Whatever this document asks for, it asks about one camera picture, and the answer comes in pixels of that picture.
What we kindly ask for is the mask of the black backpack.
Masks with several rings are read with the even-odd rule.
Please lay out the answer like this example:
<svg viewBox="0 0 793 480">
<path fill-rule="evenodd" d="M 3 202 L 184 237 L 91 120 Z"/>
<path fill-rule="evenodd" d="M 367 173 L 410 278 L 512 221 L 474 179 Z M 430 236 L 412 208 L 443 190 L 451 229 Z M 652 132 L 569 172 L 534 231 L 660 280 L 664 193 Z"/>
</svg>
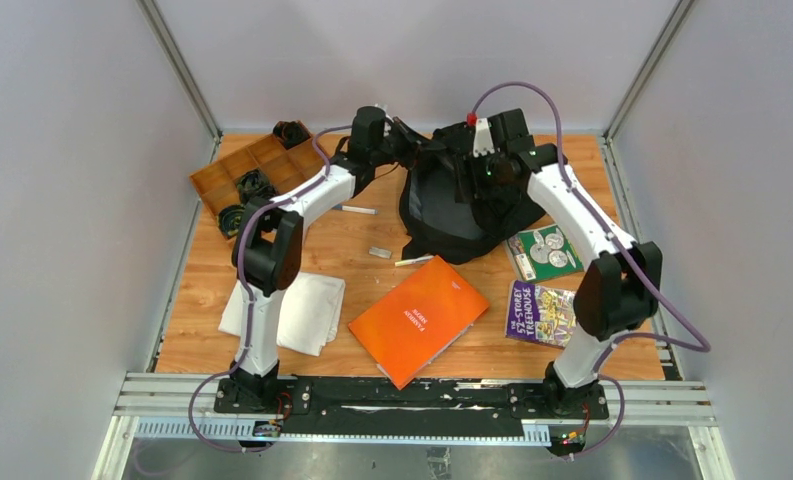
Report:
<svg viewBox="0 0 793 480">
<path fill-rule="evenodd" d="M 487 199 L 459 203 L 454 175 L 445 165 L 445 128 L 432 133 L 430 144 L 405 179 L 398 204 L 409 237 L 401 250 L 403 260 L 434 255 L 450 264 L 464 264 L 490 253 L 546 215 L 526 193 L 526 186 L 532 166 L 557 164 L 555 144 L 537 145 L 523 126 L 493 134 L 496 145 L 518 160 L 522 174 L 515 184 L 502 186 Z"/>
</svg>

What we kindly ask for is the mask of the purple treehouse book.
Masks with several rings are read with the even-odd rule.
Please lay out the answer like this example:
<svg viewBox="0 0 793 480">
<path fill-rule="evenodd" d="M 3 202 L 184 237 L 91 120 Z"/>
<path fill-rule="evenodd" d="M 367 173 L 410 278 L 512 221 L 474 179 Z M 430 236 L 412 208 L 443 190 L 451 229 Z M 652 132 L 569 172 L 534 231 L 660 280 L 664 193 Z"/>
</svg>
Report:
<svg viewBox="0 0 793 480">
<path fill-rule="evenodd" d="M 565 348 L 576 327 L 575 292 L 514 280 L 509 286 L 505 337 Z"/>
</svg>

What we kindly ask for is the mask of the orange book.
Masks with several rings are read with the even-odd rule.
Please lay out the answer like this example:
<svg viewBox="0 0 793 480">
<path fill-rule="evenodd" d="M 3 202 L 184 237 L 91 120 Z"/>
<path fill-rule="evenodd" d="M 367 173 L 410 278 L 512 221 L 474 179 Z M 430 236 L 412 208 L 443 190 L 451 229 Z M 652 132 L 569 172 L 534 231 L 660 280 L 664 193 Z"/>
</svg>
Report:
<svg viewBox="0 0 793 480">
<path fill-rule="evenodd" d="M 435 256 L 348 325 L 398 390 L 462 336 L 489 301 Z"/>
</svg>

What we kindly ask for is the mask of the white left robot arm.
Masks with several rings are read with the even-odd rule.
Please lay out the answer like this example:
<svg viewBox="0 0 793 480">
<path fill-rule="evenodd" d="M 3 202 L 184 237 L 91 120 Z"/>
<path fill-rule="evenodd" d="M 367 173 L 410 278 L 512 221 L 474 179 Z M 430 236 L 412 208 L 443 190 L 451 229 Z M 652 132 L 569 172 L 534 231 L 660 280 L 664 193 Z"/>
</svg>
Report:
<svg viewBox="0 0 793 480">
<path fill-rule="evenodd" d="M 233 248 L 243 289 L 244 320 L 229 378 L 255 413 L 278 400 L 277 330 L 285 292 L 296 279 L 308 228 L 334 206 L 360 194 L 382 165 L 414 167 L 429 138 L 378 106 L 363 106 L 348 125 L 347 148 L 326 154 L 322 167 L 299 187 L 270 200 L 251 199 Z"/>
</svg>

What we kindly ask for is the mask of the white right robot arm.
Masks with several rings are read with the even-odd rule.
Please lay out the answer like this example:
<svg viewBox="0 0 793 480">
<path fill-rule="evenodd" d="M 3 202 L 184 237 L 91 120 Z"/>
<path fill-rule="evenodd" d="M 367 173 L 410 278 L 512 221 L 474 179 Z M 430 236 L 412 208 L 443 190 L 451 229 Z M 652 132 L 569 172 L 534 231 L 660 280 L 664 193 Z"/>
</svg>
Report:
<svg viewBox="0 0 793 480">
<path fill-rule="evenodd" d="M 433 137 L 445 146 L 447 162 L 478 201 L 517 187 L 560 227 L 583 263 L 574 299 L 577 325 L 559 357 L 546 369 L 543 403 L 556 417 L 568 417 L 596 388 L 611 350 L 652 317 L 663 254 L 618 227 L 577 179 L 562 141 L 538 145 L 521 109 L 489 118 L 470 113 Z"/>
</svg>

